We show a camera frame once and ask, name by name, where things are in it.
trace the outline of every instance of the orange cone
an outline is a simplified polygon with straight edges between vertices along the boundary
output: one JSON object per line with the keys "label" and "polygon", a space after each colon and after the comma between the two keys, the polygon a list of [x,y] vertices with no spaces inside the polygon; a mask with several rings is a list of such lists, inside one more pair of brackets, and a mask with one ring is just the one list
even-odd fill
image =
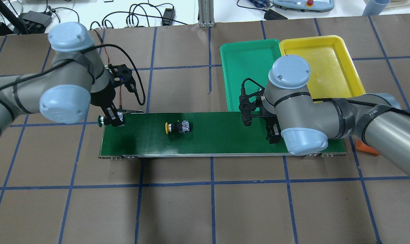
{"label": "orange cone", "polygon": [[366,153],[371,153],[374,155],[381,155],[377,150],[373,149],[372,147],[369,147],[368,145],[364,144],[362,141],[357,140],[355,143],[355,148],[359,151],[364,151]]}

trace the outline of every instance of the green conveyor belt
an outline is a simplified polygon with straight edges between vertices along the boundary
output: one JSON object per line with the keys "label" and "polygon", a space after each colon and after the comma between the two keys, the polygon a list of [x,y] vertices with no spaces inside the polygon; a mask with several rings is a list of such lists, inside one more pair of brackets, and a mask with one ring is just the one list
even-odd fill
{"label": "green conveyor belt", "polygon": [[[124,118],[124,126],[105,127],[100,158],[290,155],[283,140],[268,143],[263,119],[253,119],[246,127],[240,112],[126,114]],[[190,121],[191,132],[166,134],[164,124],[178,120]],[[322,153],[345,154],[343,141],[329,140]]]}

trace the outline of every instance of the yellow tray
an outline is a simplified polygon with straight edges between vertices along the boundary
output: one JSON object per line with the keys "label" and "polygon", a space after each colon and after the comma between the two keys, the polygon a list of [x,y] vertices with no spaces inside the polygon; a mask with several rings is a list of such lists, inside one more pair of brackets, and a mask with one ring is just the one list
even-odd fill
{"label": "yellow tray", "polygon": [[312,98],[348,98],[366,93],[341,37],[287,39],[280,43],[280,51],[309,63],[312,73],[307,87]]}

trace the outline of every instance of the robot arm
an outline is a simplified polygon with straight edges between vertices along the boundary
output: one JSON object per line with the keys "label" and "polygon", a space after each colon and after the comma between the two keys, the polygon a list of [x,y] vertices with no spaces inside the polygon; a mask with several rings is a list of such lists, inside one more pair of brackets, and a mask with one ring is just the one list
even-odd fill
{"label": "robot arm", "polygon": [[123,125],[113,99],[115,87],[123,84],[137,92],[131,70],[125,65],[110,65],[107,70],[92,37],[79,23],[56,26],[48,39],[56,51],[50,70],[0,77],[0,135],[17,116],[26,113],[41,112],[59,123],[79,122],[90,104],[102,108],[104,124]]}
{"label": "robot arm", "polygon": [[295,156],[327,148],[328,139],[357,135],[410,176],[410,114],[389,94],[365,94],[314,103],[307,88],[310,67],[286,55],[274,63],[262,104],[275,114],[288,151]]}

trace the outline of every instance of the blue cup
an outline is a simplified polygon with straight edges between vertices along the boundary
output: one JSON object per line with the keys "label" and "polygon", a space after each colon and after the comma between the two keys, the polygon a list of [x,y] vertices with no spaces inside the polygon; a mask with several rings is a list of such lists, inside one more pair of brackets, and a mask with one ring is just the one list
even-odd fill
{"label": "blue cup", "polygon": [[362,16],[379,15],[390,3],[390,0],[369,0]]}

